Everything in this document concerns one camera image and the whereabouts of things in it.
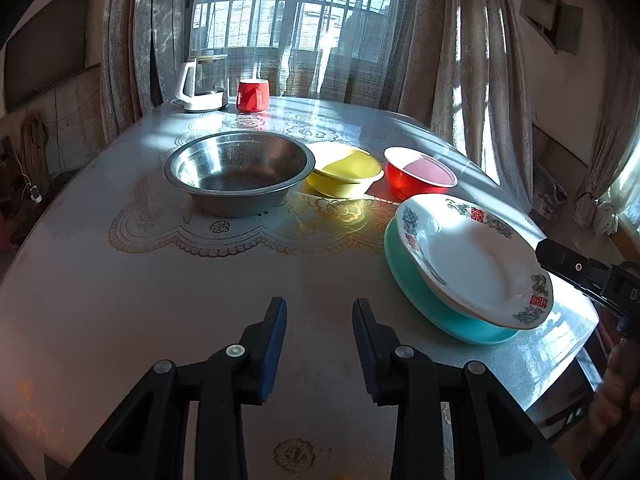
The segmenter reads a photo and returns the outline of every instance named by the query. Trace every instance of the white plate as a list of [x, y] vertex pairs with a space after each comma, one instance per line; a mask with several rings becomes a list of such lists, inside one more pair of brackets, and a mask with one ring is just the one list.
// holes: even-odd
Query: white plate
[[424, 194], [396, 212], [398, 234], [431, 290], [448, 306], [497, 326], [530, 330], [554, 304], [533, 248], [487, 210]]

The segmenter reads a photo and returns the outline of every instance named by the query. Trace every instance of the yellow bowl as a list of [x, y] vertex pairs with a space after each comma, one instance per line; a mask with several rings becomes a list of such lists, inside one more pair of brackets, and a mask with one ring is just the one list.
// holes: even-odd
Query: yellow bowl
[[308, 144], [316, 167], [306, 178], [320, 193], [334, 198], [356, 198], [380, 180], [385, 172], [370, 153], [341, 142]]

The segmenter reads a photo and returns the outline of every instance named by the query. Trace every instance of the bowl rim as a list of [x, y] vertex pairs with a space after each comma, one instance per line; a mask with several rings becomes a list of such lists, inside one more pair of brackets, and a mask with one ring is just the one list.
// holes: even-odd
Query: bowl rim
[[[416, 174], [409, 173], [408, 171], [405, 171], [403, 168], [398, 168], [394, 163], [391, 162], [391, 160], [389, 159], [388, 155], [386, 154], [389, 150], [397, 150], [397, 149], [407, 150], [408, 152], [417, 153], [420, 156], [422, 156], [423, 158], [426, 158], [426, 159], [430, 160], [431, 162], [434, 162], [436, 164], [436, 166], [439, 166], [444, 171], [449, 173], [450, 176], [453, 177], [453, 183], [452, 184], [440, 184], [440, 183], [437, 183], [437, 182], [433, 182], [431, 180], [427, 180], [426, 178], [423, 178], [423, 177], [418, 176]], [[407, 174], [410, 177], [413, 177], [416, 180], [419, 180], [420, 182], [424, 182], [425, 184], [430, 184], [430, 186], [447, 187], [447, 188], [449, 188], [449, 187], [456, 187], [458, 185], [458, 177], [456, 176], [455, 173], [453, 173], [453, 171], [451, 171], [451, 169], [448, 166], [446, 166], [444, 163], [440, 162], [437, 158], [433, 158], [431, 155], [427, 155], [426, 153], [419, 152], [418, 150], [414, 150], [412, 148], [405, 148], [404, 146], [390, 146], [389, 148], [387, 148], [385, 150], [385, 158], [386, 158], [386, 163], [387, 164], [391, 164], [394, 168], [396, 168], [396, 170], [402, 171], [402, 173]]]
[[310, 142], [308, 145], [309, 146], [313, 146], [315, 144], [341, 144], [343, 146], [349, 146], [352, 150], [355, 150], [357, 152], [362, 152], [362, 153], [365, 153], [366, 155], [369, 155], [373, 160], [375, 160], [377, 162], [377, 164], [380, 167], [380, 171], [378, 172], [378, 174], [376, 174], [374, 176], [367, 176], [367, 177], [364, 177], [364, 178], [356, 178], [356, 177], [351, 177], [350, 178], [350, 177], [345, 177], [345, 176], [337, 176], [337, 175], [333, 175], [331, 173], [327, 173], [327, 172], [322, 171], [322, 170], [318, 170], [318, 168], [316, 168], [315, 164], [314, 164], [313, 173], [318, 173], [318, 174], [321, 174], [322, 176], [325, 176], [327, 178], [331, 178], [333, 180], [338, 180], [339, 182], [347, 182], [349, 184], [361, 184], [363, 182], [368, 182], [369, 180], [372, 181], [372, 182], [376, 182], [376, 181], [380, 180], [383, 176], [385, 176], [385, 169], [382, 167], [382, 164], [380, 163], [380, 161], [377, 160], [373, 155], [371, 155], [366, 150], [358, 148], [357, 146], [351, 146], [350, 144], [347, 144], [346, 142], [337, 142], [336, 140], [320, 140], [319, 142]]
[[[229, 134], [254, 134], [254, 135], [260, 135], [260, 136], [267, 136], [267, 137], [279, 137], [281, 139], [287, 140], [288, 142], [291, 142], [292, 144], [295, 144], [297, 147], [299, 147], [302, 150], [302, 152], [306, 155], [305, 167], [302, 169], [302, 171], [300, 171], [295, 176], [291, 177], [290, 179], [279, 182], [277, 184], [272, 184], [271, 186], [266, 186], [266, 187], [258, 187], [256, 189], [245, 189], [240, 191], [222, 191], [222, 190], [213, 190], [213, 189], [202, 189], [201, 187], [195, 187], [195, 186], [191, 186], [190, 184], [185, 184], [177, 176], [174, 175], [174, 163], [176, 159], [180, 156], [180, 154], [182, 154], [184, 151], [188, 150], [194, 144], [203, 142], [204, 140], [208, 140], [213, 137], [221, 137]], [[281, 191], [291, 186], [295, 186], [297, 183], [299, 183], [300, 181], [308, 177], [309, 173], [313, 171], [315, 166], [316, 166], [316, 158], [314, 154], [302, 142], [298, 142], [295, 139], [291, 139], [290, 137], [277, 134], [274, 132], [244, 129], [244, 130], [229, 130], [227, 132], [218, 132], [216, 134], [199, 137], [197, 139], [191, 140], [190, 142], [187, 142], [184, 146], [180, 146], [177, 150], [175, 150], [169, 156], [169, 158], [167, 159], [167, 162], [164, 164], [164, 176], [175, 187], [183, 191], [186, 191], [190, 194], [196, 194], [201, 196], [243, 197], [243, 196], [264, 195], [264, 194], [272, 193], [275, 191]]]

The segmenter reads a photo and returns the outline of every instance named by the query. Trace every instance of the electric kettle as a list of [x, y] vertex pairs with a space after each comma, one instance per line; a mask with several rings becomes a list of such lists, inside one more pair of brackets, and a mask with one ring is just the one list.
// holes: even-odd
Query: electric kettle
[[186, 112], [210, 112], [228, 104], [227, 54], [193, 57], [180, 67], [175, 97]]

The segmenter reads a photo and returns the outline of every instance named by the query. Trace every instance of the red cup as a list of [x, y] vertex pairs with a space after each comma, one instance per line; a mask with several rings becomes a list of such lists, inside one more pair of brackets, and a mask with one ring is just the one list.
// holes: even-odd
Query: red cup
[[245, 114], [269, 108], [269, 82], [266, 79], [241, 79], [236, 107]]
[[439, 160], [409, 148], [385, 150], [386, 179], [401, 201], [425, 193], [446, 193], [458, 184], [455, 173]]

